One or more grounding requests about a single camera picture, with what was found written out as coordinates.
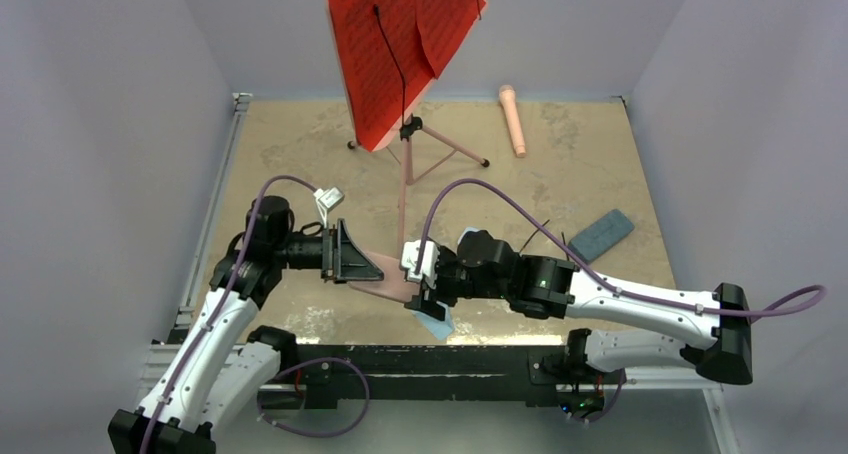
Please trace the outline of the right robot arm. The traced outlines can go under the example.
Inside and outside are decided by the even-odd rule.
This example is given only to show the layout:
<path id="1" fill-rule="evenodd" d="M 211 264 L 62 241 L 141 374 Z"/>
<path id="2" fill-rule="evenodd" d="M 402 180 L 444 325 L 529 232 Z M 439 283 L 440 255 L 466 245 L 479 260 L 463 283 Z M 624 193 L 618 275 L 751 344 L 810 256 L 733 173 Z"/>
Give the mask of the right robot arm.
<path id="1" fill-rule="evenodd" d="M 751 322 L 744 290 L 721 283 L 680 291 L 590 271 L 580 263 L 523 255 L 485 230 L 456 251 L 433 241 L 404 245 L 400 269 L 419 291 L 406 308 L 443 321 L 460 299 L 494 299 L 527 318 L 594 319 L 625 325 L 615 334 L 570 334 L 564 373 L 584 381 L 634 366 L 679 366 L 722 384 L 753 381 Z"/>

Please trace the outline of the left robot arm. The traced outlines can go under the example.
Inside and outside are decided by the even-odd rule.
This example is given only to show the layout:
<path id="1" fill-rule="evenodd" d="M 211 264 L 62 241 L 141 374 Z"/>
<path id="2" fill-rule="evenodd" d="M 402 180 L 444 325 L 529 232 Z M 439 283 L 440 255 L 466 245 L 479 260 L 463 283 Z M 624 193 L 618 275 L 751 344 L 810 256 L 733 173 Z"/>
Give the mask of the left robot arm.
<path id="1" fill-rule="evenodd" d="M 316 270 L 335 284 L 383 280 L 343 221 L 317 226 L 315 234 L 297 230 L 283 197 L 252 203 L 245 231 L 216 265 L 200 315 L 170 365 L 137 408 L 111 419 L 115 452 L 213 453 L 214 434 L 265 382 L 295 376 L 302 366 L 294 334 L 259 327 L 237 344 L 285 270 Z"/>

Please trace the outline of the pink glasses case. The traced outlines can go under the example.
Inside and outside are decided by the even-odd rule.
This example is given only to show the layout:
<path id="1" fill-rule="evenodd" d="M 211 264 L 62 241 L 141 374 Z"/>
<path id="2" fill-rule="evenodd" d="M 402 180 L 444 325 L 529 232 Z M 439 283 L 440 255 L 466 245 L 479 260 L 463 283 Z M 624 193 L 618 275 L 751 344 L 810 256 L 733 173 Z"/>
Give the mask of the pink glasses case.
<path id="1" fill-rule="evenodd" d="M 419 284 L 405 280 L 397 258 L 371 251 L 366 251 L 365 255 L 383 272 L 384 278 L 381 281 L 350 282 L 348 286 L 351 289 L 400 304 L 419 294 Z"/>

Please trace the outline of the light blue cleaning cloth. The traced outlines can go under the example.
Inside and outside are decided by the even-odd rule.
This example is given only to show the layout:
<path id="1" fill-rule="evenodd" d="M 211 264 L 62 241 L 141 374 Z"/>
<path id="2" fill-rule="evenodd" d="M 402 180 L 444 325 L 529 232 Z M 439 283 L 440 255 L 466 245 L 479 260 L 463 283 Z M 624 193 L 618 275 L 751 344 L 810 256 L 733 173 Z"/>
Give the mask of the light blue cleaning cloth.
<path id="1" fill-rule="evenodd" d="M 415 241 L 421 241 L 422 243 L 424 243 L 427 240 L 419 239 L 419 240 L 415 240 Z M 423 288 L 425 287 L 425 284 L 419 284 L 419 287 L 420 287 L 419 294 L 423 294 Z M 424 314 L 420 314 L 420 313 L 417 313 L 417 312 L 414 312 L 414 311 L 411 311 L 411 310 L 410 311 L 413 313 L 415 318 L 426 329 L 428 329 L 430 331 L 430 333 L 437 340 L 445 340 L 454 332 L 455 324 L 454 324 L 454 321 L 453 321 L 451 314 L 450 314 L 451 307 L 448 307 L 446 304 L 443 304 L 441 302 L 438 302 L 438 303 L 441 304 L 442 306 L 444 306 L 445 309 L 446 309 L 446 317 L 445 317 L 444 321 L 437 321 L 437 320 L 430 318 L 430 317 L 428 317 Z"/>

